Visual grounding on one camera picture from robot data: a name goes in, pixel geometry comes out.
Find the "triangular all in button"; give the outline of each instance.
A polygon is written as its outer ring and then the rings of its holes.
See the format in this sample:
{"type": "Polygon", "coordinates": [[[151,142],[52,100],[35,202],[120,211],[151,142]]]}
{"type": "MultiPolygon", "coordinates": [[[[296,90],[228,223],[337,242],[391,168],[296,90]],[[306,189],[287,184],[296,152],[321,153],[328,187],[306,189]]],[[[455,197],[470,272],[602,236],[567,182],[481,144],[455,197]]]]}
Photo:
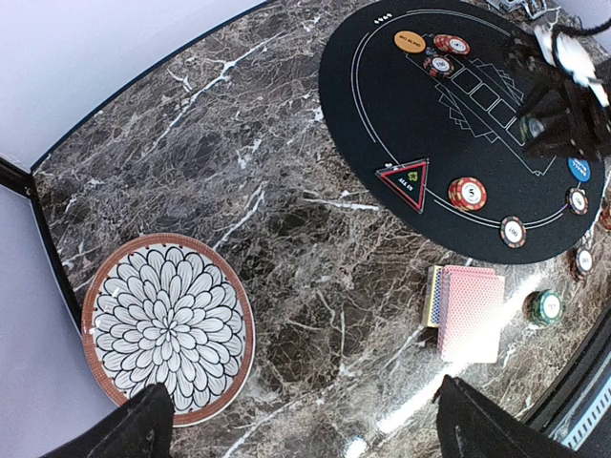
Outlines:
{"type": "Polygon", "coordinates": [[[424,211],[429,160],[421,159],[407,164],[378,170],[376,175],[397,193],[416,212],[424,211]]]}

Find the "dark marble surface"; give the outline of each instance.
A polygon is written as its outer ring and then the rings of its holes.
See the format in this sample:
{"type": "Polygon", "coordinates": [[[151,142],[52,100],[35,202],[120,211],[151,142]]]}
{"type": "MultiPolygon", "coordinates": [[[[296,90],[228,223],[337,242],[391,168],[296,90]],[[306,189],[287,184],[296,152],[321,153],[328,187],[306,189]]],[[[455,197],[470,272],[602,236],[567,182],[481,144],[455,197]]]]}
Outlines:
{"type": "Polygon", "coordinates": [[[318,100],[326,40],[366,3],[283,0],[249,14],[138,81],[35,174],[80,300],[142,234],[199,239],[241,277],[257,325],[252,374],[224,413],[175,431],[177,458],[438,457],[430,399],[445,373],[520,418],[600,313],[611,237],[595,227],[587,283],[570,280],[565,256],[494,266],[508,285],[497,364],[441,362],[419,326],[427,268],[467,260],[373,200],[318,100]],[[537,329],[522,302],[546,287],[567,312],[537,329]]]}

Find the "black poker mat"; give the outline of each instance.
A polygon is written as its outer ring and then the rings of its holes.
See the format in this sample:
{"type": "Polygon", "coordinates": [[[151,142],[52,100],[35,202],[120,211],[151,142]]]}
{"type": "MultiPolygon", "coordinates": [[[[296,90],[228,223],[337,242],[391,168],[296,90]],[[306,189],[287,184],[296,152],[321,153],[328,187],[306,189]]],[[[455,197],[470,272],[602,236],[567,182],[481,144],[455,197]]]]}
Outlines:
{"type": "Polygon", "coordinates": [[[433,241],[498,263],[547,260],[571,248],[591,227],[604,185],[601,163],[589,164],[591,177],[580,183],[566,158],[523,154],[514,114],[533,82],[512,74],[503,60],[514,29],[458,1],[385,0],[355,12],[337,29],[319,75],[327,126],[371,193],[433,241]],[[424,36],[431,49],[436,34],[458,35],[471,53],[452,57],[452,77],[434,78],[422,65],[425,52],[405,54],[395,46],[400,31],[424,36]],[[391,176],[403,196],[376,175],[412,162],[411,170],[391,176]],[[488,193],[484,208],[466,213],[450,204],[448,189],[460,177],[482,182],[488,193]],[[585,190],[587,215],[566,207],[571,187],[585,190]],[[418,204],[422,213],[414,210],[418,204]],[[500,222],[508,216],[527,228],[521,248],[508,247],[500,236],[500,222]]]}

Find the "blue button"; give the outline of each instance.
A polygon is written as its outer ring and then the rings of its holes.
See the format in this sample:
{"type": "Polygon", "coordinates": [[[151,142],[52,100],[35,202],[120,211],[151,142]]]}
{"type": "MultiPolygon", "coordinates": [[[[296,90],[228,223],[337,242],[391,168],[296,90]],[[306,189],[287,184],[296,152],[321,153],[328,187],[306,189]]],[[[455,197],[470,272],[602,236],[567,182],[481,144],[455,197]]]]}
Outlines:
{"type": "Polygon", "coordinates": [[[569,159],[569,169],[571,169],[573,176],[582,183],[589,181],[592,175],[590,172],[590,164],[585,160],[575,159],[574,157],[569,159]]]}

